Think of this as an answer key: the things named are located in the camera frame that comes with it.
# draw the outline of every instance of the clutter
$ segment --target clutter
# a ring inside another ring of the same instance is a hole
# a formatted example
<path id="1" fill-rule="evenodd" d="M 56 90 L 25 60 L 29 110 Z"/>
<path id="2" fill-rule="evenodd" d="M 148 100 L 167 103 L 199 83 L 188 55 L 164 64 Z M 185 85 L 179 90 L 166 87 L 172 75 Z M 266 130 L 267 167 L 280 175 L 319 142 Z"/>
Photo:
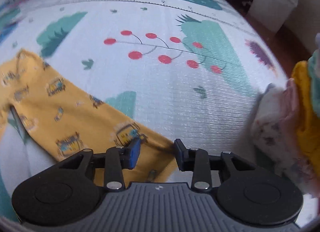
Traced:
<path id="1" fill-rule="evenodd" d="M 253 0 L 249 15 L 276 33 L 297 5 L 298 0 Z"/>
<path id="2" fill-rule="evenodd" d="M 270 84 L 252 124 L 252 140 L 275 162 L 278 175 L 285 174 L 304 193 L 318 197 L 320 183 L 309 160 L 297 147 L 298 119 L 299 98 L 294 80 L 288 80 L 286 90 Z"/>

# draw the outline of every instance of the white bucket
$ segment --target white bucket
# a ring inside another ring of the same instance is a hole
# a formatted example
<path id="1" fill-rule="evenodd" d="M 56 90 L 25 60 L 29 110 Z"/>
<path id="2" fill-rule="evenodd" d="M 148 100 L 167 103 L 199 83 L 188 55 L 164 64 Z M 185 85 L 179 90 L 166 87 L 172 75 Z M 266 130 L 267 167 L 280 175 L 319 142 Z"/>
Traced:
<path id="1" fill-rule="evenodd" d="M 297 5 L 298 0 L 253 0 L 248 13 L 272 32 L 277 32 Z"/>

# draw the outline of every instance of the red dot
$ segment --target red dot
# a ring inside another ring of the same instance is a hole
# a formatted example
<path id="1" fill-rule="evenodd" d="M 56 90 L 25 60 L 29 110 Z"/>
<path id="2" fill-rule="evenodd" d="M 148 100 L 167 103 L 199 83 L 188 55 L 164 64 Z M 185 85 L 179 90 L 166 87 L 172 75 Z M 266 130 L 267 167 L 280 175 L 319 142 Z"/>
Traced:
<path id="1" fill-rule="evenodd" d="M 158 60 L 164 64 L 168 64 L 168 63 L 171 63 L 172 59 L 169 57 L 169 56 L 166 56 L 166 55 L 160 55 L 158 57 Z"/>
<path id="2" fill-rule="evenodd" d="M 211 65 L 211 66 L 210 66 L 210 69 L 211 69 L 211 71 L 214 72 L 214 73 L 222 73 L 221 68 L 218 67 L 217 65 Z"/>
<path id="3" fill-rule="evenodd" d="M 196 69 L 199 67 L 199 64 L 194 60 L 188 60 L 187 65 L 193 69 Z"/>
<path id="4" fill-rule="evenodd" d="M 121 35 L 132 35 L 132 32 L 129 30 L 123 30 L 121 31 Z"/>
<path id="5" fill-rule="evenodd" d="M 117 40 L 114 38 L 107 38 L 105 41 L 103 41 L 105 45 L 113 45 Z"/>
<path id="6" fill-rule="evenodd" d="M 196 48 L 203 48 L 202 44 L 198 42 L 193 42 L 192 45 L 195 46 Z"/>
<path id="7" fill-rule="evenodd" d="M 142 58 L 142 53 L 140 53 L 138 51 L 132 51 L 128 54 L 128 56 L 130 59 L 137 60 L 137 59 Z"/>
<path id="8" fill-rule="evenodd" d="M 178 37 L 174 36 L 170 37 L 170 41 L 174 43 L 181 43 L 181 40 Z"/>
<path id="9" fill-rule="evenodd" d="M 148 34 L 146 34 L 146 37 L 150 38 L 150 39 L 155 39 L 155 38 L 157 38 L 157 35 L 153 34 L 153 33 L 148 33 Z"/>

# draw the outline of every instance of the yellow pants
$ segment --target yellow pants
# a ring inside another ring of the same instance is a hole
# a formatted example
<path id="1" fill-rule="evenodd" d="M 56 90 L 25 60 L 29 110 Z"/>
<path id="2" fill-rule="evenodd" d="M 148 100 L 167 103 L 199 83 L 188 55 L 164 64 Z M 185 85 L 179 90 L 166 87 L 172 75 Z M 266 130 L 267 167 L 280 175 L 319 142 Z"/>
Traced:
<path id="1" fill-rule="evenodd" d="M 320 119 L 314 113 L 310 97 L 310 77 L 307 61 L 296 64 L 292 78 L 297 85 L 300 103 L 299 125 L 297 128 L 298 145 L 313 165 L 320 177 Z"/>
<path id="2" fill-rule="evenodd" d="M 126 185 L 156 174 L 164 182 L 176 167 L 172 142 L 85 93 L 34 53 L 21 50 L 0 66 L 0 139 L 14 106 L 30 136 L 58 161 L 84 149 L 103 153 L 142 138 L 136 168 L 123 170 Z M 95 183 L 101 185 L 103 172 Z"/>

